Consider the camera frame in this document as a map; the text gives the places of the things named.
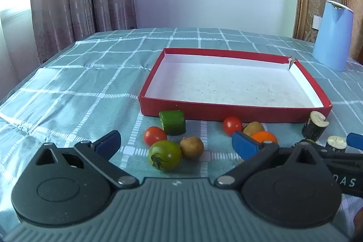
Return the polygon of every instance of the gray gripper base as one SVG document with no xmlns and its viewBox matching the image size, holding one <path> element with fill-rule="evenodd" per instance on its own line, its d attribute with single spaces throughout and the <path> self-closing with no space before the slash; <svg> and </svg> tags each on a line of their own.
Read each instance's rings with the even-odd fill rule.
<svg viewBox="0 0 363 242">
<path fill-rule="evenodd" d="M 267 223 L 236 191 L 206 178 L 147 178 L 119 191 L 97 217 L 65 228 L 21 223 L 4 242 L 346 242 L 332 224 L 302 230 Z"/>
</svg>

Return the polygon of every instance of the metal screw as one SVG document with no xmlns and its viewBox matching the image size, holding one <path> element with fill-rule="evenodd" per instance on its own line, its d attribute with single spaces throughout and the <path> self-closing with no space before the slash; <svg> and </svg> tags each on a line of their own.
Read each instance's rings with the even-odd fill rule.
<svg viewBox="0 0 363 242">
<path fill-rule="evenodd" d="M 235 178 L 231 176 L 221 176 L 217 181 L 220 185 L 231 185 L 235 182 Z"/>
<path fill-rule="evenodd" d="M 123 177 L 120 177 L 117 182 L 120 184 L 120 185 L 132 185 L 133 183 L 136 182 L 136 179 L 132 176 L 123 176 Z"/>
</svg>

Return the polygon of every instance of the electrical outlet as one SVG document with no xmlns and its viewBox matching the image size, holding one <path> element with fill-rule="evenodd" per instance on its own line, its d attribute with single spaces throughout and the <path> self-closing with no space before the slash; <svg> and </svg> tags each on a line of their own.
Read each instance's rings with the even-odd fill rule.
<svg viewBox="0 0 363 242">
<path fill-rule="evenodd" d="M 321 23 L 321 20 L 322 20 L 322 19 L 323 19 L 322 17 L 319 17 L 319 16 L 314 15 L 314 17 L 313 17 L 313 25 L 312 25 L 312 27 L 313 27 L 314 29 L 319 30 L 320 23 Z"/>
</svg>

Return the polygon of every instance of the plaid tablecloth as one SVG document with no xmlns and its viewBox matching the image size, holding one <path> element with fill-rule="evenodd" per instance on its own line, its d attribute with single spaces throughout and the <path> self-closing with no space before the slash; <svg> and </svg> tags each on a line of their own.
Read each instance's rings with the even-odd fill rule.
<svg viewBox="0 0 363 242">
<path fill-rule="evenodd" d="M 164 174 L 147 161 L 143 131 L 159 119 L 144 117 L 137 96 L 156 58 L 165 47 L 229 49 L 293 56 L 312 74 L 334 107 L 320 138 L 346 136 L 363 130 L 363 67 L 349 59 L 344 72 L 334 72 L 312 57 L 313 44 L 271 35 L 228 29 L 154 28 L 94 34 L 46 63 L 0 106 L 0 236 L 18 224 L 11 190 L 43 142 L 71 147 L 119 130 L 122 147 L 111 162 L 140 180 L 150 177 L 210 177 L 235 166 L 233 151 L 220 122 L 187 120 L 186 136 L 206 144 L 200 162 L 183 162 Z M 302 139 L 302 124 L 265 124 L 279 144 Z M 179 141 L 180 137 L 171 137 Z M 348 148 L 347 152 L 357 152 Z M 349 235 L 353 217 L 363 207 L 360 198 L 343 196 L 337 224 Z"/>
</svg>

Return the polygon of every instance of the blue kettle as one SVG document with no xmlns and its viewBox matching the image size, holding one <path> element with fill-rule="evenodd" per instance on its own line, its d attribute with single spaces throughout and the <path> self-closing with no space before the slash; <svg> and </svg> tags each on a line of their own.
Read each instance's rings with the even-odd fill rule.
<svg viewBox="0 0 363 242">
<path fill-rule="evenodd" d="M 336 71 L 343 71 L 352 38 L 353 11 L 339 2 L 327 0 L 313 57 Z"/>
</svg>

